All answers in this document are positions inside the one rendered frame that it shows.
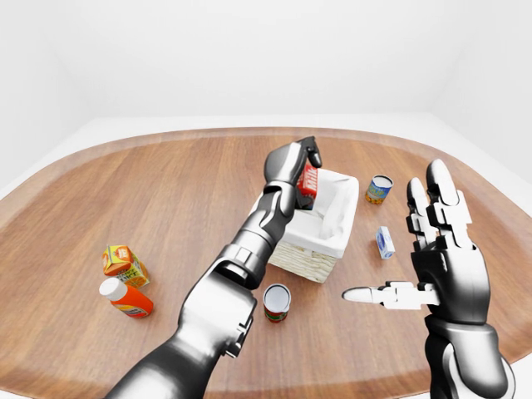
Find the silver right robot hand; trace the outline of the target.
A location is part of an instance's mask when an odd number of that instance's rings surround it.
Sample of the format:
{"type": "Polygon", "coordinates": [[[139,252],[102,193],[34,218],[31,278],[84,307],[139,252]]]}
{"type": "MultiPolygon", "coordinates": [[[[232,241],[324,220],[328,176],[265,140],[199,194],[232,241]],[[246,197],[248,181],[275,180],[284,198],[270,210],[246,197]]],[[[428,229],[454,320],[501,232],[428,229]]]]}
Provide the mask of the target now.
{"type": "Polygon", "coordinates": [[[388,309],[427,305],[434,316],[450,323],[486,323],[490,281],[485,260],[468,235],[472,220],[466,199],[445,163],[433,160],[426,170],[426,182],[411,179],[406,195],[410,210],[406,223],[416,237],[411,261],[418,282],[349,288],[342,298],[379,303],[388,309]]]}

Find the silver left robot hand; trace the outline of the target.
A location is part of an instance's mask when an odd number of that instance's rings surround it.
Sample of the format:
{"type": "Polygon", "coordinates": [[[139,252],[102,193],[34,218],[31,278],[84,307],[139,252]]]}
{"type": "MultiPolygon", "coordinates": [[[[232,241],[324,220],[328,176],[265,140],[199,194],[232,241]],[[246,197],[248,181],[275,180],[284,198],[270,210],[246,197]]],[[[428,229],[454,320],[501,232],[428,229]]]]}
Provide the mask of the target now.
{"type": "Polygon", "coordinates": [[[314,136],[305,137],[270,152],[264,165],[266,185],[263,193],[273,192],[275,185],[288,183],[295,188],[295,208],[311,210],[314,200],[310,194],[303,194],[297,187],[307,160],[314,168],[321,168],[323,165],[314,136]]]}

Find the red milk carton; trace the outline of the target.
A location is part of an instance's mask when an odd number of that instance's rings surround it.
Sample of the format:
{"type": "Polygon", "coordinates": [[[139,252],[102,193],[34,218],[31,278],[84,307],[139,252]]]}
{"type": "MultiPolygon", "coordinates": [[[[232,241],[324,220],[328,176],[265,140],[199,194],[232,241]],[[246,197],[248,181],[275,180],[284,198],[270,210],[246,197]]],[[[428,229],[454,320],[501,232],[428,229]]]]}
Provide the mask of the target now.
{"type": "Polygon", "coordinates": [[[312,210],[318,192],[318,169],[307,163],[297,182],[297,208],[312,210]]]}

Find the wicker basket with white liner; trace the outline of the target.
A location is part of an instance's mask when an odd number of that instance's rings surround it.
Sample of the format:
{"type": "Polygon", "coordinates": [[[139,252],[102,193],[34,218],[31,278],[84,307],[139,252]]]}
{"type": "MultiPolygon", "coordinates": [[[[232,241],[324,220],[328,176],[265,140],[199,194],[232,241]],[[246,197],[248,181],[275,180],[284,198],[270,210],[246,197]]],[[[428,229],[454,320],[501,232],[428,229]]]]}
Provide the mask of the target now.
{"type": "Polygon", "coordinates": [[[359,196],[358,179],[318,170],[311,210],[294,211],[269,263],[316,283],[324,283],[341,259],[352,232],[359,196]]]}

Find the small blue and white box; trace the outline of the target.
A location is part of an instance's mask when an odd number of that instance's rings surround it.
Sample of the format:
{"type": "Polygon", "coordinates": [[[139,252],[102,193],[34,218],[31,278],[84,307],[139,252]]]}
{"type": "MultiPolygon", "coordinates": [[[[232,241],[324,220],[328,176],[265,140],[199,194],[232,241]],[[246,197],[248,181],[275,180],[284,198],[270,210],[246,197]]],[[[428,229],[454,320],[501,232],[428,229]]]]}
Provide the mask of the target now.
{"type": "Polygon", "coordinates": [[[380,226],[378,228],[376,242],[382,259],[389,259],[396,252],[388,227],[380,226]]]}

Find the blue and yellow tin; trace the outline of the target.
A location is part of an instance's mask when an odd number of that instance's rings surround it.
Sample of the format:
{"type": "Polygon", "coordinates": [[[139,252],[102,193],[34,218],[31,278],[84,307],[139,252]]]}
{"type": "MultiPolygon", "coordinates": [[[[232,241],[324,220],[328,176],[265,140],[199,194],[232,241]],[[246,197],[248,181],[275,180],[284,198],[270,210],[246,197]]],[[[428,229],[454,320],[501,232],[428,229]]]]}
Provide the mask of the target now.
{"type": "Polygon", "coordinates": [[[374,175],[365,194],[366,201],[372,204],[381,204],[393,185],[393,180],[390,177],[374,175]]]}

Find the red and green tin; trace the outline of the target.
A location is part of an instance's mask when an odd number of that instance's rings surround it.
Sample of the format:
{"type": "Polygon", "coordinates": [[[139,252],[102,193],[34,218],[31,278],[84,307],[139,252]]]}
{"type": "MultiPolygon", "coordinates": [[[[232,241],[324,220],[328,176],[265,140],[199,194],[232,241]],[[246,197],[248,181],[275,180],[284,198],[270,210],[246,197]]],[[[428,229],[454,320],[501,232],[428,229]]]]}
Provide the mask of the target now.
{"type": "Polygon", "coordinates": [[[263,302],[266,318],[271,323],[280,323],[288,315],[291,293],[285,285],[274,283],[265,289],[263,302]]]}

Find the orange juice carton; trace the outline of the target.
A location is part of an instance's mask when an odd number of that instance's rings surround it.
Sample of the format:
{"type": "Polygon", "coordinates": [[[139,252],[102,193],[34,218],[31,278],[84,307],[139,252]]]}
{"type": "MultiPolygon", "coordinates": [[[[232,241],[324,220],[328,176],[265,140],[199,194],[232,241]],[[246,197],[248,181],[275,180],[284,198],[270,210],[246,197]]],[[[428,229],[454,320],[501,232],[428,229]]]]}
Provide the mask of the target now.
{"type": "Polygon", "coordinates": [[[126,245],[108,245],[101,261],[103,273],[107,277],[116,277],[134,288],[141,288],[150,282],[145,265],[126,245]]]}

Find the orange bottle with white cap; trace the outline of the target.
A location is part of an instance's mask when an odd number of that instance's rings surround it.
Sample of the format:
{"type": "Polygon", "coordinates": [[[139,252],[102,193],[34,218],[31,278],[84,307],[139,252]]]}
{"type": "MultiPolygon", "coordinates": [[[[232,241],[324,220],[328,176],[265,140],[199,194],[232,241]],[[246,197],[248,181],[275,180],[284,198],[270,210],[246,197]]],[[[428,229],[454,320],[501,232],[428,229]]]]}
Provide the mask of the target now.
{"type": "Polygon", "coordinates": [[[149,316],[154,304],[137,288],[121,282],[118,278],[108,278],[99,287],[99,293],[111,304],[131,318],[149,316]]]}

